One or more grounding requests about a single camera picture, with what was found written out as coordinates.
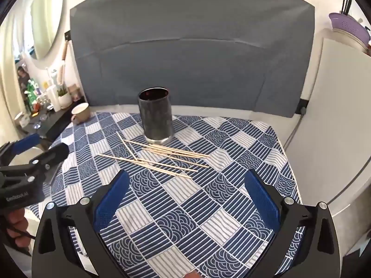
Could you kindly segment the person's left hand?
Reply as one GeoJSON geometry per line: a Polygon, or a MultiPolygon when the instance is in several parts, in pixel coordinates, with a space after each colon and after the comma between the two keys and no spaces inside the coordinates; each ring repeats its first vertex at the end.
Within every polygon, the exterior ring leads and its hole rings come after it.
{"type": "MultiPolygon", "coordinates": [[[[16,228],[16,229],[18,229],[22,232],[27,231],[28,221],[25,218],[25,209],[24,208],[21,208],[19,210],[14,210],[14,211],[8,213],[6,215],[6,219],[12,227],[14,227],[14,228],[16,228]]],[[[7,232],[9,234],[9,236],[14,239],[14,241],[17,244],[18,247],[23,248],[23,247],[29,246],[30,238],[28,238],[26,236],[23,236],[20,233],[9,230],[9,229],[7,229],[7,232]]]]}

